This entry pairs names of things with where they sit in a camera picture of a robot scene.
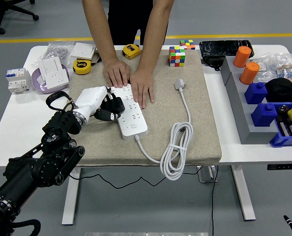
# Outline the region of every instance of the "purple plate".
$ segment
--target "purple plate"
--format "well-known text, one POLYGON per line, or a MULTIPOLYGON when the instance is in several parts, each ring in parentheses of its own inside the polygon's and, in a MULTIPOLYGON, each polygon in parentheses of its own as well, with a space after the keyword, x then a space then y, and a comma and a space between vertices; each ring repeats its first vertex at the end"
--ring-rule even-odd
MULTIPOLYGON (((69 79, 69 75, 68 75, 68 71, 65 65, 61 64, 62 68, 66 70, 67 73, 67 77, 69 79)), ((51 93, 51 92, 55 92, 58 90, 61 90, 63 88, 65 88, 67 85, 61 86, 61 87, 57 87, 57 88, 51 88, 51 89, 47 89, 47 83, 44 83, 43 85, 39 84, 37 79, 39 78, 39 76, 41 75, 40 69, 36 69, 31 76, 31 81, 32 81, 32 86, 34 87, 35 90, 40 91, 42 93, 51 93)))

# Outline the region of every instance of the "yellow tape measure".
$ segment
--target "yellow tape measure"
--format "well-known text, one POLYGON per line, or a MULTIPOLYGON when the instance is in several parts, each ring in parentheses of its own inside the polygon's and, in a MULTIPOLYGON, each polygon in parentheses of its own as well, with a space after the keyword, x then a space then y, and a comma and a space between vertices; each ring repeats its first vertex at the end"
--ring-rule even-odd
POLYGON ((76 74, 86 75, 91 71, 91 61, 75 60, 73 64, 73 70, 76 74))
POLYGON ((128 44, 124 46, 122 53, 123 53, 123 56, 131 60, 137 57, 141 53, 141 49, 139 48, 138 45, 128 44))

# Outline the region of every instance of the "hand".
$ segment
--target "hand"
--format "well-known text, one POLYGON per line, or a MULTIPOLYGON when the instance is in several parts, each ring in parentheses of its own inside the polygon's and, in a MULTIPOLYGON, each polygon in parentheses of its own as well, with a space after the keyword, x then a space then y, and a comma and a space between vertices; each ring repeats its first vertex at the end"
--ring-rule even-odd
POLYGON ((115 88, 127 86, 128 75, 130 73, 130 67, 122 60, 112 60, 105 64, 103 69, 103 75, 107 79, 110 87, 115 88))
POLYGON ((137 70, 129 75, 129 80, 132 87, 133 98, 138 102, 141 109, 146 108, 148 94, 150 101, 155 102, 154 99, 154 78, 152 73, 145 70, 137 70))

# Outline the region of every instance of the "beige felt mat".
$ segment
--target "beige felt mat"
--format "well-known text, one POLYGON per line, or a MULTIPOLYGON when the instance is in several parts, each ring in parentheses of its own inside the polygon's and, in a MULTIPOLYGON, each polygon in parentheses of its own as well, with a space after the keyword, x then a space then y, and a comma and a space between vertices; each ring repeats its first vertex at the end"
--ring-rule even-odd
MULTIPOLYGON (((155 103, 149 101, 143 109, 148 134, 141 138, 142 145, 152 158, 160 160, 169 143, 173 124, 188 121, 181 95, 174 88, 176 79, 181 78, 187 85, 183 91, 194 127, 186 164, 216 164, 221 158, 221 149, 199 53, 187 50, 185 66, 175 68, 169 67, 168 54, 168 50, 161 52, 153 74, 155 103)), ((131 72, 137 69, 140 56, 127 60, 121 51, 117 51, 117 55, 130 66, 131 72)), ((102 70, 101 62, 86 75, 75 74, 69 95, 76 100, 83 89, 107 86, 102 70)), ((80 134, 72 138, 86 149, 79 165, 155 165, 142 154, 135 140, 122 139, 116 121, 105 122, 91 117, 80 134)))

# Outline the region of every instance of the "rubik's cube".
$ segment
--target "rubik's cube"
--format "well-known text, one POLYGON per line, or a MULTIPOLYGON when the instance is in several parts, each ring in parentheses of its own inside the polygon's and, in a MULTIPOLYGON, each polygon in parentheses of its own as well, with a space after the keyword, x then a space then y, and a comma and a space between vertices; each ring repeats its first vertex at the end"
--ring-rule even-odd
POLYGON ((185 50, 182 46, 174 46, 169 48, 169 64, 170 67, 184 66, 185 50))
POLYGON ((180 46, 183 46, 184 49, 195 50, 195 44, 193 43, 193 40, 192 39, 189 39, 189 40, 181 40, 180 41, 180 46))

